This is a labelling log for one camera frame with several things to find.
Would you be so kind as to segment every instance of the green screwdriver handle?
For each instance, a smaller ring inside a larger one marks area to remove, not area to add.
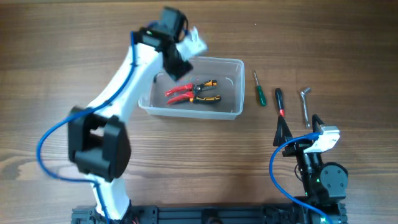
[[[256,89],[257,89],[257,92],[259,93],[259,101],[260,101],[261,106],[266,106],[267,100],[266,100],[266,96],[264,96],[264,93],[262,92],[261,86],[258,85],[256,87]]]

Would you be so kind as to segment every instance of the screwdriver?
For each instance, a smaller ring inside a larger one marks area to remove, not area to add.
[[[279,115],[285,116],[284,102],[282,99],[282,90],[276,88],[275,90],[276,103],[278,104]]]
[[[260,104],[261,104],[261,106],[266,106],[266,104],[267,104],[266,96],[264,96],[264,93],[262,92],[262,88],[259,84],[259,80],[257,79],[257,74],[256,74],[255,70],[253,70],[253,74],[254,74],[254,78],[256,79],[256,83],[257,83],[256,89],[259,94]]]

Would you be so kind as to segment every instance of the silver wrench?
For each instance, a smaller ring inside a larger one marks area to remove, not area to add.
[[[303,108],[304,108],[304,118],[305,118],[305,127],[307,129],[311,128],[310,121],[308,119],[308,109],[307,109],[307,102],[305,101],[305,95],[311,90],[311,88],[305,88],[300,92],[301,99],[303,101]]]

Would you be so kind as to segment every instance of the pliers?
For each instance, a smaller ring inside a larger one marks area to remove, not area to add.
[[[180,92],[180,91],[187,91],[185,93],[182,93],[181,95],[178,95],[176,97],[173,97],[169,99],[167,104],[172,104],[172,103],[177,103],[177,102],[183,102],[189,100],[191,103],[217,103],[221,101],[221,97],[219,95],[217,96],[212,96],[212,97],[204,97],[201,98],[198,96],[199,93],[207,90],[213,90],[217,86],[217,80],[209,80],[206,81],[200,85],[194,85],[192,83],[182,85],[182,86],[176,86],[172,88],[171,90],[166,91],[165,95],[170,96],[173,93]]]

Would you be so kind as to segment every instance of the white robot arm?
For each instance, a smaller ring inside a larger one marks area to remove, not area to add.
[[[120,176],[131,155],[125,127],[140,96],[150,88],[162,69],[176,80],[192,69],[188,59],[207,50],[195,27],[185,32],[182,41],[176,39],[183,29],[184,20],[186,18],[180,11],[165,8],[156,25],[132,32],[134,41],[124,62],[109,85],[87,107],[102,105],[129,79],[126,86],[108,106],[68,124],[69,159],[87,179],[99,183],[99,187],[93,186],[96,211],[104,216],[97,194],[100,190],[110,220],[122,220],[130,206],[125,183]],[[71,114],[81,110],[74,108]],[[98,128],[104,128],[104,136],[91,133]]]

